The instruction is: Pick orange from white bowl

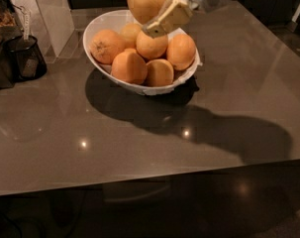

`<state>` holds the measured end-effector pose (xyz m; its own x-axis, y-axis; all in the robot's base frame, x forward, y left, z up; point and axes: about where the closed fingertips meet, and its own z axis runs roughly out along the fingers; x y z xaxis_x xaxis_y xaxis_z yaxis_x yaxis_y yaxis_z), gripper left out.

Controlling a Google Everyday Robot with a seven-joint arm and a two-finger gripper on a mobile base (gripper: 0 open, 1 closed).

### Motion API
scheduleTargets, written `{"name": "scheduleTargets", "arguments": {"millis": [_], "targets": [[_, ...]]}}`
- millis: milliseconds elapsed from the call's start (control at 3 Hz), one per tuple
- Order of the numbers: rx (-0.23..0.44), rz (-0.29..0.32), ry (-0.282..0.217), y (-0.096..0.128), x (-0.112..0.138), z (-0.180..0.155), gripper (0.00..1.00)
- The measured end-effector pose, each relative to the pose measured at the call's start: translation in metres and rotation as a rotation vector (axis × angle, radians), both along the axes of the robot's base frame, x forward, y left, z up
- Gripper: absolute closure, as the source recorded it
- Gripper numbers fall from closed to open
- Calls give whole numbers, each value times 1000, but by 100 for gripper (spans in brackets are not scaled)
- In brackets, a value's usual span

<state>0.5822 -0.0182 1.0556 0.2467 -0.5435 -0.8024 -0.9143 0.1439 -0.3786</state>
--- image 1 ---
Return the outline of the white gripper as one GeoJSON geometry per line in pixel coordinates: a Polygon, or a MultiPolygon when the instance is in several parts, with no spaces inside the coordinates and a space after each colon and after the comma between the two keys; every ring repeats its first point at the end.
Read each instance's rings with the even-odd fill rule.
{"type": "Polygon", "coordinates": [[[186,25],[193,11],[210,13],[225,7],[231,0],[165,0],[158,14],[143,25],[143,32],[158,38],[186,25]]]}

